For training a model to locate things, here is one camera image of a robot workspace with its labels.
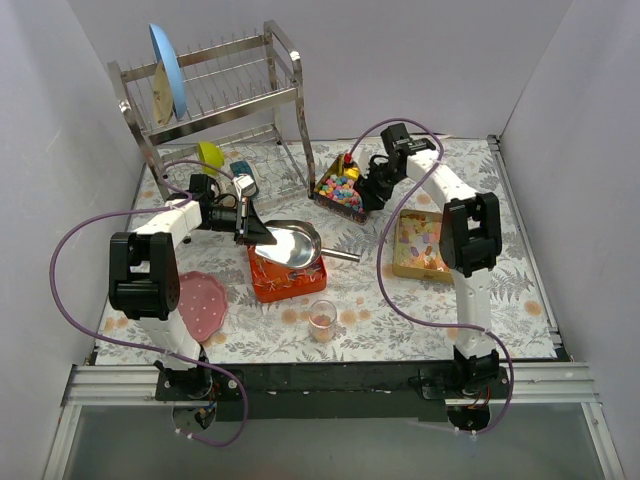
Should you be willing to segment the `pink dotted plate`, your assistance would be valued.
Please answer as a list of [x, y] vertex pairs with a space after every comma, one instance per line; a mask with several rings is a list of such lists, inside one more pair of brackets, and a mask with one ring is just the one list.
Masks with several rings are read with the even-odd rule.
[[224, 286], [211, 274], [190, 271], [179, 276], [179, 314], [194, 340], [206, 342], [219, 331], [229, 303]]

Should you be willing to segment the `green bowl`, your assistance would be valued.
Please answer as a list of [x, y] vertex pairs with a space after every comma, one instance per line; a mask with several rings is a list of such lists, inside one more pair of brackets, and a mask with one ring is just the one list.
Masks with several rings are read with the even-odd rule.
[[202, 163], [202, 171], [207, 175], [216, 176], [224, 167], [225, 159], [222, 150], [210, 142], [197, 144], [199, 161]]

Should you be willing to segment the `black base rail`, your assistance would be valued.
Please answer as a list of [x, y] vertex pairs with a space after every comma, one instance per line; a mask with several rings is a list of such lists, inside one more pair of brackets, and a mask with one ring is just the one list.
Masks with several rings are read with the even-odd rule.
[[229, 364], [211, 371], [155, 365], [154, 398], [212, 403], [220, 421], [258, 419], [446, 418], [445, 403], [504, 400], [507, 373], [464, 382], [451, 361]]

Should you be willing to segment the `orange lollipop tray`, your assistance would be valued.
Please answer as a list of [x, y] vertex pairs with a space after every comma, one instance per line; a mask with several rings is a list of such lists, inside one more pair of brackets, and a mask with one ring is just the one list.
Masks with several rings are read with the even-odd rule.
[[328, 274], [322, 257], [309, 267], [290, 269], [259, 257], [254, 246], [247, 248], [247, 254], [254, 293], [261, 303], [304, 296], [326, 288]]

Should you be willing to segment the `metal dish rack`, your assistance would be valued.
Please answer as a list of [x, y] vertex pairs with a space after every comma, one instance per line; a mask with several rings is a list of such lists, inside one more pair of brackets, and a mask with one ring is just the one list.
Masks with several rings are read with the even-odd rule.
[[229, 160], [250, 163], [259, 187], [257, 206], [312, 197], [316, 171], [301, 55], [278, 23], [268, 20], [259, 31], [187, 50], [175, 60], [182, 90], [164, 124], [153, 111], [157, 61], [126, 69], [115, 61], [107, 65], [125, 122], [161, 196], [168, 195], [161, 167], [195, 157], [198, 141], [207, 140]]

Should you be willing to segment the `beige plate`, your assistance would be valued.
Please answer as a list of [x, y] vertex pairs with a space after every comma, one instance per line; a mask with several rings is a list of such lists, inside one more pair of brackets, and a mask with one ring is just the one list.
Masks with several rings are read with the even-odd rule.
[[174, 100], [164, 63], [159, 61], [153, 81], [153, 114], [159, 126], [167, 125], [174, 113]]

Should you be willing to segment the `dark tin of star candies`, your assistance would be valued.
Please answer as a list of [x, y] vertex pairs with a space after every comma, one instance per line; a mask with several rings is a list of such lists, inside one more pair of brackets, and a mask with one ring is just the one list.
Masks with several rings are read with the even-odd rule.
[[316, 183], [313, 200], [319, 206], [357, 224], [365, 224], [369, 213], [355, 190], [360, 169], [349, 153], [337, 156]]

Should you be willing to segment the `gold tin of flat candies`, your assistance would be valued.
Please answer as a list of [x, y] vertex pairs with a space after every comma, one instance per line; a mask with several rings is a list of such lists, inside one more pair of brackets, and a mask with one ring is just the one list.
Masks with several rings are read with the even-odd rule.
[[401, 278], [452, 284], [453, 277], [440, 253], [442, 215], [403, 209], [396, 221], [393, 274]]

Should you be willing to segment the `clear drinking glass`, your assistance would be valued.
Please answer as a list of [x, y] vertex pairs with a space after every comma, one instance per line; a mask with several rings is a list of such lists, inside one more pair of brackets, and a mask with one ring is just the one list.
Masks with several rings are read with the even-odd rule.
[[309, 330], [315, 341], [331, 341], [336, 332], [337, 308], [328, 300], [314, 302], [309, 310]]

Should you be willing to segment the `blue plate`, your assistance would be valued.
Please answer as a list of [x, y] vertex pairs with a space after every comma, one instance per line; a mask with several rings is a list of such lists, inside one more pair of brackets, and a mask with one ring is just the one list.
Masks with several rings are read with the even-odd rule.
[[156, 58], [156, 66], [159, 61], [162, 61], [168, 75], [174, 100], [174, 113], [172, 118], [179, 121], [186, 114], [187, 102], [183, 75], [176, 52], [168, 35], [159, 25], [150, 23], [149, 33]]

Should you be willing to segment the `floral table mat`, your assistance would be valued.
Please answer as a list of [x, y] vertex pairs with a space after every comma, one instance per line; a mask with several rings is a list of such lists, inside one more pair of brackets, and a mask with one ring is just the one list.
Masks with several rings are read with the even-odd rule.
[[[500, 201], [503, 250], [492, 273], [493, 332], [512, 358], [555, 357], [548, 315], [530, 266], [489, 144], [484, 140], [448, 139], [444, 162], [479, 191]], [[289, 199], [269, 208], [257, 206], [264, 220], [311, 222], [323, 243], [356, 253], [359, 263], [327, 259], [326, 288], [321, 297], [338, 311], [334, 338], [326, 343], [310, 334], [308, 315], [315, 301], [305, 295], [271, 304], [257, 300], [245, 249], [228, 235], [196, 232], [176, 251], [183, 272], [215, 276], [229, 302], [224, 325], [204, 344], [212, 363], [293, 363], [331, 361], [441, 360], [453, 353], [456, 294], [452, 286], [397, 277], [392, 271], [397, 206], [432, 211], [435, 203], [410, 181], [397, 185], [382, 211], [365, 224], [342, 218], [309, 198]]]

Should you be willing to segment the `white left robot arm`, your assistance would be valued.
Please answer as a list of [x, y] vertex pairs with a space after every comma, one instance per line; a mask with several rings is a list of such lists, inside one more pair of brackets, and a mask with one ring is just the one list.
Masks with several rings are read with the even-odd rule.
[[248, 174], [232, 178], [236, 205], [216, 201], [212, 179], [194, 174], [190, 189], [172, 194], [164, 209], [133, 232], [110, 239], [109, 301], [146, 331], [163, 359], [159, 369], [182, 371], [178, 387], [193, 400], [205, 398], [213, 386], [211, 373], [196, 365], [204, 359], [201, 344], [188, 332], [178, 305], [180, 279], [176, 247], [195, 230], [229, 232], [238, 245], [274, 245], [276, 239], [260, 220], [252, 198], [257, 193]]

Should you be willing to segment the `metal scoop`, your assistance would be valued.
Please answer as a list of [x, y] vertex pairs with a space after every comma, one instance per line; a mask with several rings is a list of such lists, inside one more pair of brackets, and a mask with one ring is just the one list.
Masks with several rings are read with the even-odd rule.
[[304, 269], [321, 256], [360, 262], [360, 256], [323, 246], [318, 231], [308, 222], [299, 220], [270, 220], [265, 227], [275, 238], [273, 245], [256, 245], [255, 254], [272, 263], [290, 268]]

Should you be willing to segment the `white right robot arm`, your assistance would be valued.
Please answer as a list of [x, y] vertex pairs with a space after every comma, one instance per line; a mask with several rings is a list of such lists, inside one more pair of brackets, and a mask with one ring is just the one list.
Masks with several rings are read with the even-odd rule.
[[383, 127], [387, 160], [370, 159], [355, 183], [365, 212], [384, 208], [394, 187], [405, 179], [415, 182], [442, 209], [439, 251], [456, 291], [457, 331], [449, 384], [464, 397], [475, 397], [499, 376], [499, 339], [491, 332], [491, 275], [502, 251], [500, 204], [492, 193], [480, 193], [443, 164], [444, 147], [431, 131], [430, 140], [413, 139], [406, 125], [392, 118]]

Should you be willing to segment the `teal patterned cup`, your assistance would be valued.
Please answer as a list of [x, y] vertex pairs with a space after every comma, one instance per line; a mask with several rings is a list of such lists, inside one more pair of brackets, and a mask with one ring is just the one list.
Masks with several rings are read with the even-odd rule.
[[255, 179], [255, 175], [251, 166], [244, 160], [235, 161], [230, 164], [230, 169], [234, 176], [248, 175], [252, 179]]

